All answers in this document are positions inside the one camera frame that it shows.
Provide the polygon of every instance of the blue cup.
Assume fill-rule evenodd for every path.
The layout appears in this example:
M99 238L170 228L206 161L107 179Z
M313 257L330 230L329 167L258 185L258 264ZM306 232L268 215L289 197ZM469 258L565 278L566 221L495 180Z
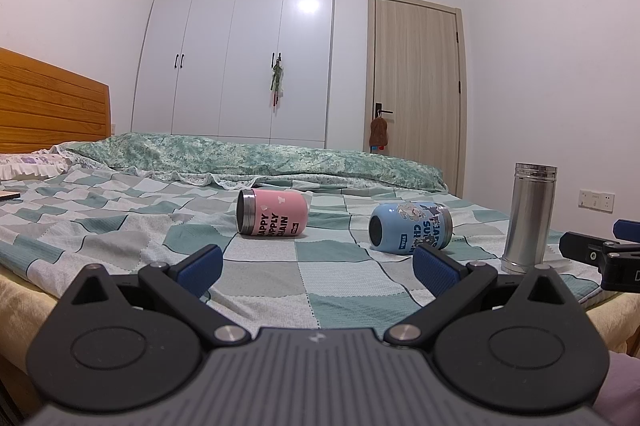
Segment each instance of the blue cup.
M451 236L451 214L441 203L381 203L369 219L369 241L380 252L413 254L421 243L444 249Z

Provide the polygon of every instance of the metal screw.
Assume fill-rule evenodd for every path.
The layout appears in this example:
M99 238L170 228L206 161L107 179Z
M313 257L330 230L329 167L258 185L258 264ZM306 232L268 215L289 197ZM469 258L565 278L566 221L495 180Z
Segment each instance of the metal screw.
M389 329L389 335L396 341L413 341L418 339L421 333L418 327L406 323Z
M217 340L224 343L235 343L246 336L246 330L237 325L224 325L218 327L213 335Z

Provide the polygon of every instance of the door frame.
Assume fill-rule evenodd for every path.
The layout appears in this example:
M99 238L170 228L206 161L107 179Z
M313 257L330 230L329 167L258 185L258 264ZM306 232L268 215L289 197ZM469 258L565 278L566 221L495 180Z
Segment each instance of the door frame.
M462 10L438 3L431 3L423 0L390 0L409 5L428 7L443 12L450 12L456 17L456 31L458 33L458 76L460 78L460 126L458 138L458 172L456 185L449 186L449 190L457 197L462 197L465 182L465 162L466 162L466 56L465 56L465 35L462 29ZM367 88L365 92L365 116L364 116L364 139L362 150L369 149L370 122L373 117L373 77L376 59L376 0L369 0L369 21L367 25ZM367 116L371 108L371 117Z

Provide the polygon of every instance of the textured blue pad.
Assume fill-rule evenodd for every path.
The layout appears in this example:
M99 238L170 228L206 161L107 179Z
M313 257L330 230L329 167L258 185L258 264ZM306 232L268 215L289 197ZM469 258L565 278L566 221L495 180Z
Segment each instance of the textured blue pad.
M220 278L222 263L222 249L212 246L191 265L182 269L175 281L199 298Z
M619 220L613 224L613 236L619 240L640 243L640 221Z
M414 251L414 274L436 298L460 281L455 269L421 247Z

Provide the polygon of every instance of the triangular cutout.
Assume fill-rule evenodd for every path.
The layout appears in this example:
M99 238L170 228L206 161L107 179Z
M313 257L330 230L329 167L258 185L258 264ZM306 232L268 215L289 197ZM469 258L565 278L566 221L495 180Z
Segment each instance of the triangular cutout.
M96 303L98 301L107 301L108 299L109 297L102 288L100 280L95 276L91 276L91 278L85 280L71 304L84 305L85 303Z
M545 276L540 276L536 280L528 299L529 301L540 301L541 303L551 303L552 305L564 304L562 296L558 294L551 280Z

